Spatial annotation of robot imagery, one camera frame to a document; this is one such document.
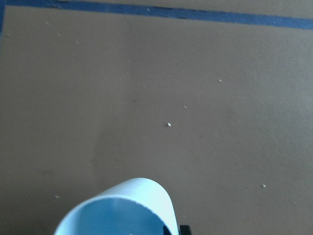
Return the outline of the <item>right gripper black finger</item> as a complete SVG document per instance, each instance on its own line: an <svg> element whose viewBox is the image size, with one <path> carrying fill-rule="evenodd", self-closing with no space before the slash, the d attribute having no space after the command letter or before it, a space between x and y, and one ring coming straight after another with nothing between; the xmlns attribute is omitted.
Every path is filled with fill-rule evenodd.
<svg viewBox="0 0 313 235"><path fill-rule="evenodd" d="M179 235L191 235L191 228L189 225L179 225L178 229ZM166 226L163 226L164 235L172 235Z"/></svg>

